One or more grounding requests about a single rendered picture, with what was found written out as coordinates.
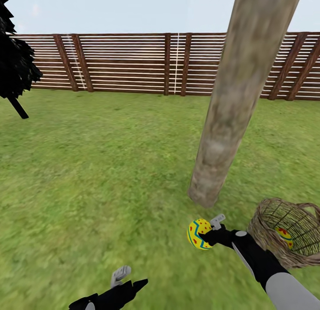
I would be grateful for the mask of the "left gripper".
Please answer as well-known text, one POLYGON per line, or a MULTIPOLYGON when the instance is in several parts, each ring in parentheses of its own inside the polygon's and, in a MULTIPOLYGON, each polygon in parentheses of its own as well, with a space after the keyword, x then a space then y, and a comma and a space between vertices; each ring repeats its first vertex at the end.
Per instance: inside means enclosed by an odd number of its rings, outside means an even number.
POLYGON ((106 291, 110 300, 110 310, 120 310, 126 303, 134 299, 139 292, 148 283, 148 279, 136 281, 132 284, 128 281, 122 286, 116 286, 112 290, 106 291))

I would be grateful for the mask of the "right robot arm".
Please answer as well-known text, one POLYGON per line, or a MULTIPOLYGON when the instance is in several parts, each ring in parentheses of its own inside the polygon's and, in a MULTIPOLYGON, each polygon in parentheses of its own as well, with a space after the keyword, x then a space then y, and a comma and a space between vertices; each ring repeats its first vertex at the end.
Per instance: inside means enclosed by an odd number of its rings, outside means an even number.
POLYGON ((264 251, 247 231, 227 231, 222 213, 210 221, 212 230, 199 236, 210 246, 219 243, 235 249, 252 276, 260 282, 277 310, 320 310, 320 300, 280 265, 270 251, 264 251))

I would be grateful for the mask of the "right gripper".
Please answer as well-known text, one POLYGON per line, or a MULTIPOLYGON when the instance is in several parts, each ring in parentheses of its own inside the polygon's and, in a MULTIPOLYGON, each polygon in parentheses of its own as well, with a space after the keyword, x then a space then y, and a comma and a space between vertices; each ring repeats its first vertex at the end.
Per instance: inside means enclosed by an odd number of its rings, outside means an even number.
POLYGON ((225 233, 226 228, 224 224, 220 224, 221 228, 219 230, 210 230, 206 234, 200 234, 199 236, 210 246, 214 246, 215 244, 219 243, 225 245, 223 242, 223 234, 225 233))

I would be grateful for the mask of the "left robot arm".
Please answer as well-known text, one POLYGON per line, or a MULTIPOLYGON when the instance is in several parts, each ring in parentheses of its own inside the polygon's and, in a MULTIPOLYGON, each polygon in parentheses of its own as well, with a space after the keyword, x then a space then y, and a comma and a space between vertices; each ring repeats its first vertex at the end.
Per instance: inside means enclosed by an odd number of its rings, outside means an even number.
POLYGON ((69 306, 69 310, 120 310, 126 303, 134 299, 136 293, 147 285, 148 279, 122 283, 121 280, 131 273, 131 267, 122 266, 112 273, 110 289, 106 293, 97 293, 83 297, 69 306))

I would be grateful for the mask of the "easter egg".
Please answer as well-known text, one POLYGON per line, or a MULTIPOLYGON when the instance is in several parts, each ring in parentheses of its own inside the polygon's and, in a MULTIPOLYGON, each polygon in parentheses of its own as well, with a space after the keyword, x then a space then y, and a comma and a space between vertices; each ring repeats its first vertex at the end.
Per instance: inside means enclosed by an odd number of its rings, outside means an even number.
POLYGON ((199 249, 208 250, 211 249, 208 243, 206 243, 200 236, 200 234, 206 234, 212 230, 210 223, 204 219, 196 219, 193 221, 187 230, 187 237, 191 244, 199 249))
POLYGON ((277 231, 279 233, 279 235, 287 241, 288 243, 288 249, 291 251, 294 248, 294 240, 291 236, 291 234, 289 233, 289 231, 287 231, 285 228, 283 227, 275 227, 274 228, 275 231, 277 231))

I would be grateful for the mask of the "wicker basket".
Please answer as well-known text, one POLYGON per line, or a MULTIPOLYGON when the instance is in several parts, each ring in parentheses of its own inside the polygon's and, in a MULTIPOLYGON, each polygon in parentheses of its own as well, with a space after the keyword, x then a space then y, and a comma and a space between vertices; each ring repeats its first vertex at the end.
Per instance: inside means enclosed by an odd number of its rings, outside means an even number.
POLYGON ((319 237, 314 232, 319 232, 320 228, 320 207, 313 203, 294 204, 280 197, 265 198, 258 203, 256 212, 254 213, 247 228, 248 234, 253 237, 256 244, 258 244, 264 251, 270 250, 279 260, 280 265, 286 270, 320 266, 320 250, 314 252, 314 249, 311 247, 311 252, 306 252, 306 247, 301 245, 301 247, 296 248, 297 252, 295 249, 290 251, 288 249, 287 241, 274 230, 274 227, 270 227, 270 223, 267 223, 264 220, 262 210, 264 207, 276 207, 277 205, 273 202, 290 207, 288 209, 289 213, 294 210, 300 210, 304 213, 304 215, 299 217, 298 220, 293 221, 289 219, 289 223, 291 223, 291 225, 286 228, 287 231, 291 230, 293 227, 301 230, 302 228, 299 224, 304 220, 306 226, 310 226, 307 233, 310 234, 311 240, 319 240, 319 237), (311 212, 305 210, 305 207, 313 207, 316 213, 316 218, 311 212), (307 217, 311 218, 315 224, 312 225, 311 220, 306 219, 307 217))

